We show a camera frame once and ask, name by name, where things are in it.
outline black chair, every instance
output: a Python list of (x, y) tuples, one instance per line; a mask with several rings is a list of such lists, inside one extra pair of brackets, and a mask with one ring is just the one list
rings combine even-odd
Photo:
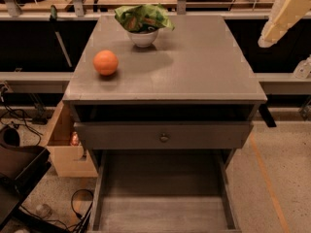
[(41, 146), (20, 147), (14, 128), (0, 130), (0, 230), (14, 217), (37, 232), (68, 232), (19, 209), (50, 169), (49, 155)]

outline white bowl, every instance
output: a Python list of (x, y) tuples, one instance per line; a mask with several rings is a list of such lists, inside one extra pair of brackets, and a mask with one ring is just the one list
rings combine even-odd
[(152, 32), (132, 33), (127, 31), (129, 39), (139, 48), (150, 46), (156, 39), (158, 30)]

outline gray cabinet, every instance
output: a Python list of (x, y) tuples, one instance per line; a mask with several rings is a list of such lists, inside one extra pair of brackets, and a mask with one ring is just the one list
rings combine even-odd
[[(64, 94), (98, 169), (91, 231), (240, 232), (225, 166), (266, 97), (222, 17), (171, 19), (139, 49), (101, 17)], [(96, 73), (100, 50), (116, 74)]]

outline open cardboard box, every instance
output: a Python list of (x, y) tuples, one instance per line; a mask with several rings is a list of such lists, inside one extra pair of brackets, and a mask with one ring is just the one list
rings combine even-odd
[(49, 150), (52, 165), (60, 177), (97, 177), (88, 151), (84, 157), (82, 145), (70, 145), (73, 124), (68, 106), (60, 101), (47, 124), (42, 144)]

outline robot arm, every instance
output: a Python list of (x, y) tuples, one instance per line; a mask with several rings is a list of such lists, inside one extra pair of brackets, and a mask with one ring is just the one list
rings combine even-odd
[(276, 44), (310, 9), (311, 0), (276, 0), (262, 29), (259, 46), (269, 48)]

